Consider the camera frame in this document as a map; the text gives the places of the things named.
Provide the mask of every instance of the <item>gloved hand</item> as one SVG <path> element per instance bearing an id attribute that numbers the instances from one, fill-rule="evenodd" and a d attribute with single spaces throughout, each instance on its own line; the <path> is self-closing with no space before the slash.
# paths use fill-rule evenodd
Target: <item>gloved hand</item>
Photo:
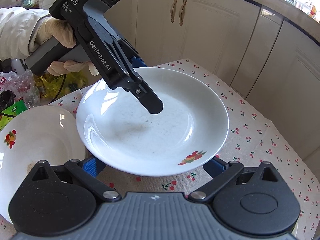
<path id="1" fill-rule="evenodd" d="M 41 45 L 54 36 L 63 46 L 73 48 L 76 45 L 76 39 L 73 37 L 73 31 L 69 23 L 64 20 L 57 20 L 52 17 L 45 19 L 36 35 L 35 43 Z M 48 67 L 48 72 L 54 76 L 78 72 L 88 66 L 92 75 L 98 75 L 99 72 L 91 61 L 76 62 L 68 60 L 66 62 L 54 61 Z"/>

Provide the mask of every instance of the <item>blue gripper part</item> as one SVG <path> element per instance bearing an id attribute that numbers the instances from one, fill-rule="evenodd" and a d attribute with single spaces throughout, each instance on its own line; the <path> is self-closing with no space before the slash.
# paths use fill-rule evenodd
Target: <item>blue gripper part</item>
<path id="1" fill-rule="evenodd" d="M 147 67 L 147 65 L 143 62 L 143 60 L 139 57 L 133 56 L 131 58 L 132 67 Z"/>
<path id="2" fill-rule="evenodd" d="M 97 177 L 98 174 L 105 168 L 106 164 L 94 156 L 86 158 L 82 162 L 82 169 L 90 175 Z"/>
<path id="3" fill-rule="evenodd" d="M 223 173 L 227 169 L 227 166 L 228 163 L 224 162 L 218 157 L 213 157 L 203 165 L 203 168 L 210 175 L 210 177 L 214 179 L 219 174 Z"/>

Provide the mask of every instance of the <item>fruit pattern on plate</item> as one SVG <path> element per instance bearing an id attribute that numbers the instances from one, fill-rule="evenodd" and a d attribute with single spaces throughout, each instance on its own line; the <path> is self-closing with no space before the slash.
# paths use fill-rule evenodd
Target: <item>fruit pattern on plate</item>
<path id="1" fill-rule="evenodd" d="M 200 159 L 202 157 L 203 154 L 205 154 L 206 151 L 201 151 L 201 152 L 193 152 L 191 155 L 188 155 L 181 163 L 179 163 L 178 165 L 183 165 L 186 163 L 191 163 L 197 159 Z"/>
<path id="2" fill-rule="evenodd" d="M 16 130 L 9 131 L 9 133 L 6 135 L 4 139 L 4 143 L 6 143 L 7 146 L 9 146 L 9 148 L 12 149 L 15 139 L 16 139 Z"/>

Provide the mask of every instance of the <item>gold handle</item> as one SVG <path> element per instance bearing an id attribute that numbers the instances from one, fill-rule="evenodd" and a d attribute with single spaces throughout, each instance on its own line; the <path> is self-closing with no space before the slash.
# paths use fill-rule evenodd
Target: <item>gold handle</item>
<path id="1" fill-rule="evenodd" d="M 182 26 L 182 24 L 183 24 L 183 17 L 184 17 L 186 3 L 187 3 L 187 0 L 183 0 L 182 6 L 180 8 L 180 12 L 179 12 L 180 26 Z"/>
<path id="2" fill-rule="evenodd" d="M 178 0 L 174 0 L 173 1 L 173 4 L 172 4 L 172 6 L 171 6 L 171 11 L 170 11 L 170 13 L 171 13 L 171 22 L 173 23 L 174 22 L 174 15 L 176 14 L 176 4 L 177 4 L 177 1 Z"/>

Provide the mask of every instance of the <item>cherry print tablecloth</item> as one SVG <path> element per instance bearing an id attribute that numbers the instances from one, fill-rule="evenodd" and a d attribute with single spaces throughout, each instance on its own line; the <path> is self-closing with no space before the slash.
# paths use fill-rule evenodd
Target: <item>cherry print tablecloth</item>
<path id="1" fill-rule="evenodd" d="M 270 161 L 279 170 L 292 192 L 299 200 L 301 212 L 297 238 L 312 240 L 320 215 L 320 185 L 309 168 L 277 131 L 273 123 L 262 116 L 222 80 L 188 59 L 160 66 L 191 75 L 212 88 L 222 99 L 230 119 L 227 140 L 219 157 L 228 162 L 237 160 L 245 166 L 258 166 Z M 82 97 L 77 90 L 60 98 L 52 105 L 66 108 L 73 115 Z M 170 177 L 143 177 L 106 167 L 98 179 L 119 191 L 173 192 L 189 194 L 211 180 L 202 167 Z M 0 240 L 15 233 L 13 226 L 0 216 Z"/>

